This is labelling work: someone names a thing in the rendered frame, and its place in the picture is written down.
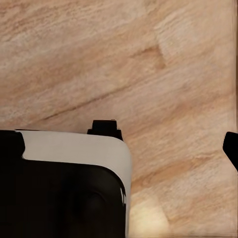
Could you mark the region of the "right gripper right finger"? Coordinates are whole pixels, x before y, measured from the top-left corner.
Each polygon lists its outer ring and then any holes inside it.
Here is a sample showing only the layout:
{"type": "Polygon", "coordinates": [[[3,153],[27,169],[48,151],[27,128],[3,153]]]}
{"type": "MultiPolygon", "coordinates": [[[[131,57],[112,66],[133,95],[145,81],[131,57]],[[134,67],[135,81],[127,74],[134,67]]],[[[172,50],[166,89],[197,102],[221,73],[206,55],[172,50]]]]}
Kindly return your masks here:
{"type": "Polygon", "coordinates": [[[223,151],[238,171],[238,134],[227,132],[223,142],[223,151]]]}

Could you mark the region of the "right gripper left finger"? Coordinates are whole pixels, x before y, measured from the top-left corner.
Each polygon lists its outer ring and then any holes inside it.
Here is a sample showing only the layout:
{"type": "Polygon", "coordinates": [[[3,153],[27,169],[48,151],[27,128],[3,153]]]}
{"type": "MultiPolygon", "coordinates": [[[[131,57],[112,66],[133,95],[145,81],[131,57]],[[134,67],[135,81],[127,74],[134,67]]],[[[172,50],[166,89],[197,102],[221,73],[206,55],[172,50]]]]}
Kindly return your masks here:
{"type": "Polygon", "coordinates": [[[0,191],[24,152],[21,132],[0,137],[0,191]]]}

